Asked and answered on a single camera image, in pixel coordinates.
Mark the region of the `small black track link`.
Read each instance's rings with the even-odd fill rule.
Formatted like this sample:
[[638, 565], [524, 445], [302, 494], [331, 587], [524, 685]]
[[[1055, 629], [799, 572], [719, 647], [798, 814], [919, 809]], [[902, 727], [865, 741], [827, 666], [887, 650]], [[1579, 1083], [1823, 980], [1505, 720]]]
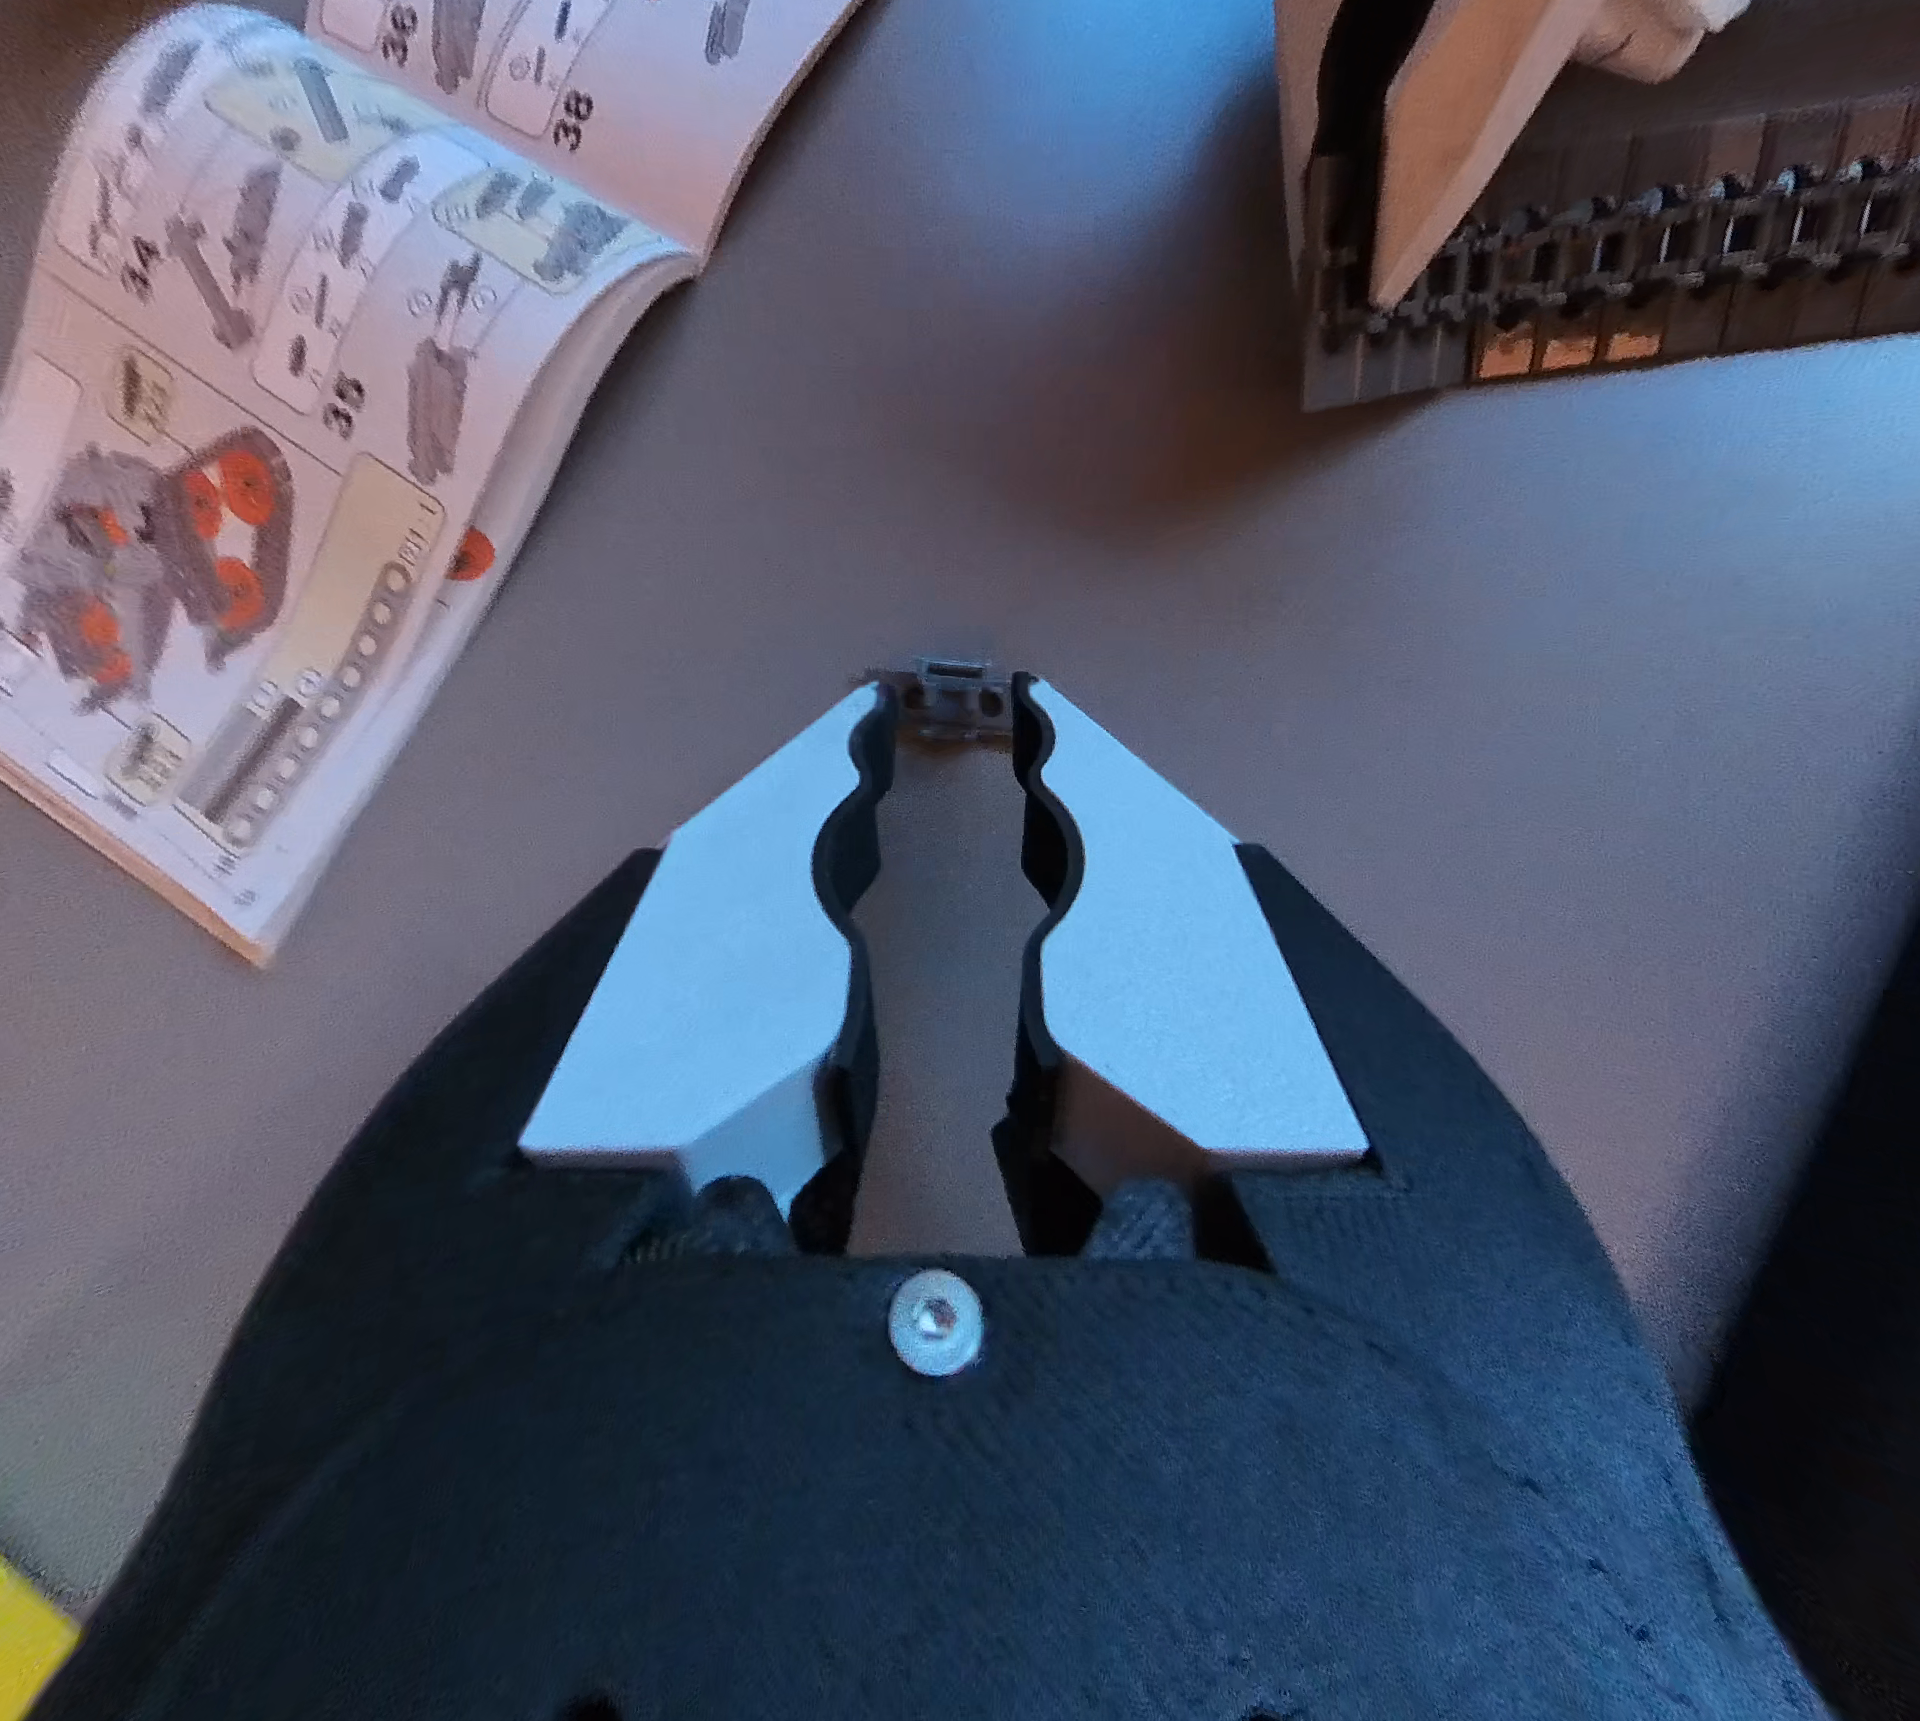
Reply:
[[1018, 738], [1014, 677], [983, 660], [922, 653], [894, 668], [867, 668], [862, 685], [894, 699], [894, 738], [918, 749], [1013, 749]]

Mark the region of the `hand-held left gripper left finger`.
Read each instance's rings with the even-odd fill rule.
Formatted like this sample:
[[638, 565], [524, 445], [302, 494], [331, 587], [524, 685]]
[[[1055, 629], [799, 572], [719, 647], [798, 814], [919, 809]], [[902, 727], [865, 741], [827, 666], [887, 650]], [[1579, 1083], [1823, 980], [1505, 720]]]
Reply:
[[799, 1248], [848, 1248], [877, 1108], [856, 906], [877, 881], [901, 695], [867, 681], [672, 830], [520, 1154], [765, 1188]]

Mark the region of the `grey desk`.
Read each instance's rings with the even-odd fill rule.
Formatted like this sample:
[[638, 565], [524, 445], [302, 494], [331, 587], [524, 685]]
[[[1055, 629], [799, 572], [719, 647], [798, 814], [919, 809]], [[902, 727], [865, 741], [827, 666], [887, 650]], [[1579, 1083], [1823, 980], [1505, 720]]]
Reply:
[[1917, 343], [1306, 415], [1271, 0], [873, 0], [274, 966], [2, 795], [2, 1553], [72, 1611], [398, 1073], [862, 671], [1030, 668], [1471, 1047], [1697, 1404], [1917, 896]]

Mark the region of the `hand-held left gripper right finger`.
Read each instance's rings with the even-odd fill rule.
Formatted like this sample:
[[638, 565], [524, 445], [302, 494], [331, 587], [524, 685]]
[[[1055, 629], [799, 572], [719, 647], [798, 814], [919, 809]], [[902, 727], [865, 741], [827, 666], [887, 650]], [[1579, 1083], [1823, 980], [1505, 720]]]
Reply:
[[1023, 1248], [1084, 1248], [1134, 1182], [1207, 1203], [1236, 1174], [1373, 1145], [1236, 833], [1051, 681], [1010, 681], [1018, 1066], [993, 1152]]

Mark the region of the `yellow plastic bin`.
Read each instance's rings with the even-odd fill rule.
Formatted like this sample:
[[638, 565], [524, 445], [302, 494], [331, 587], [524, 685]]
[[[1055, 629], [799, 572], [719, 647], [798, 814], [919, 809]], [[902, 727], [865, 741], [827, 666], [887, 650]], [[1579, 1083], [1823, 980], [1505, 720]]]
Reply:
[[79, 1642], [79, 1622], [2, 1560], [2, 1719], [22, 1719]]

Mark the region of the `open instruction booklet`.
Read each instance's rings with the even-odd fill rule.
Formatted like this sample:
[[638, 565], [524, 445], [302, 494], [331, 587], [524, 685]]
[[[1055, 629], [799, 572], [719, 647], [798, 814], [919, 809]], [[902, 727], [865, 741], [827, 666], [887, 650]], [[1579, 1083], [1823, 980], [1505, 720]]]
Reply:
[[269, 964], [865, 0], [193, 3], [2, 383], [2, 783]]

